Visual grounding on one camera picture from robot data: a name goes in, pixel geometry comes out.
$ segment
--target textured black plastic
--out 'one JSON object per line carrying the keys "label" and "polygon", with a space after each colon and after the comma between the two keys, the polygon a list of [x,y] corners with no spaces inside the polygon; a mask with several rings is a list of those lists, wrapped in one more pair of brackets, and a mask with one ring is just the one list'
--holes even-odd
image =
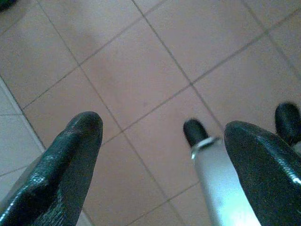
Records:
{"label": "textured black plastic", "polygon": [[276,131],[289,145],[301,141],[301,116],[292,103],[280,104],[275,112]]}
{"label": "textured black plastic", "polygon": [[0,0],[0,12],[14,5],[17,0]]}
{"label": "textured black plastic", "polygon": [[74,226],[102,142],[98,114],[74,117],[16,182],[0,207],[0,226]]}
{"label": "textured black plastic", "polygon": [[205,128],[197,119],[186,121],[183,130],[190,147],[209,137]]}
{"label": "textured black plastic", "polygon": [[301,159],[279,136],[234,121],[225,145],[262,226],[301,225]]}

